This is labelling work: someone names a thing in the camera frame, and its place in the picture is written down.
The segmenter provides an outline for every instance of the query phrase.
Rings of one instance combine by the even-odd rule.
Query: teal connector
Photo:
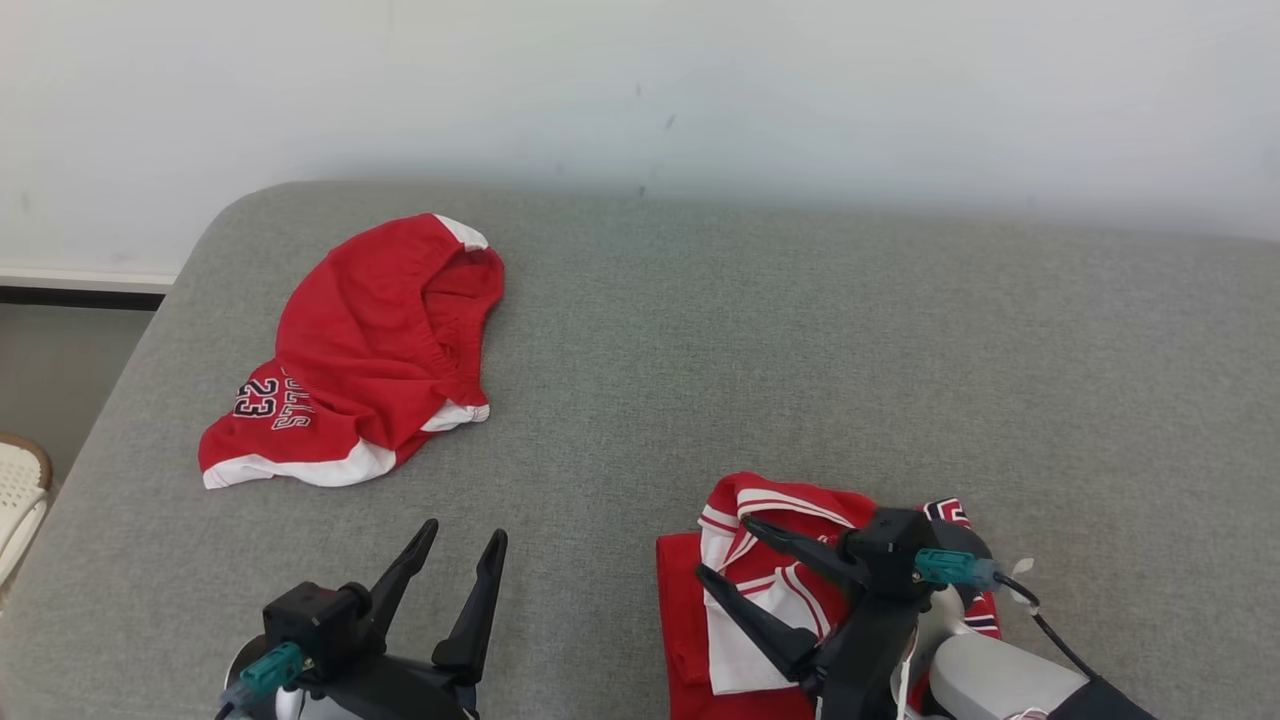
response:
[[[996,561],[978,559],[968,552],[922,550],[915,553],[915,570],[924,582],[940,585],[970,585],[979,591],[1000,587],[995,578],[1000,570]]]
[[[303,670],[306,659],[302,657],[302,648],[293,643],[280,643],[241,670],[239,680],[223,691],[219,698],[223,710],[218,717],[232,720],[244,717],[246,707],[298,679]]]

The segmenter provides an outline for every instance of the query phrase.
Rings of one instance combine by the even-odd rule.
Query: gray floor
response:
[[[0,433],[45,448],[55,498],[150,322],[134,310],[0,304]],[[0,587],[0,609],[6,596]]]

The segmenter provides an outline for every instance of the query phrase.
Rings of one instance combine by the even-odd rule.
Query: red and white jersey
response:
[[[480,345],[503,265],[483,234],[424,214],[339,245],[280,315],[275,357],[200,442],[205,487],[271,475],[376,478],[433,434],[489,418]]]
[[[931,519],[969,524],[954,498],[922,510]],[[741,519],[756,515],[833,543],[842,530],[865,527],[874,512],[876,503],[858,493],[736,473],[712,491],[698,519],[701,533],[658,538],[658,602],[673,720],[812,716],[800,689],[701,589],[694,569],[703,562],[718,570],[776,618],[826,638],[849,615],[844,597],[817,573],[756,541]],[[989,594],[973,603],[965,620],[1000,637]]]

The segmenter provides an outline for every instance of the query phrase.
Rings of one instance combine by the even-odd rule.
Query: white chair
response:
[[[0,584],[18,566],[49,509],[49,456],[31,441],[0,434]]]

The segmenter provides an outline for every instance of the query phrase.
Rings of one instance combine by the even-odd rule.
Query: gray table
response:
[[[493,418],[346,489],[201,487],[200,433],[325,251],[439,211],[507,264]],[[9,720],[212,715],[264,602],[371,583],[442,533],[392,652],[443,637],[512,546],[488,717],[664,715],[653,539],[751,469],[884,503],[959,495],[1069,642],[1161,717],[1280,691],[1280,245],[289,184],[214,222],[104,410],[0,620]],[[1053,657],[1005,602],[1007,637]]]

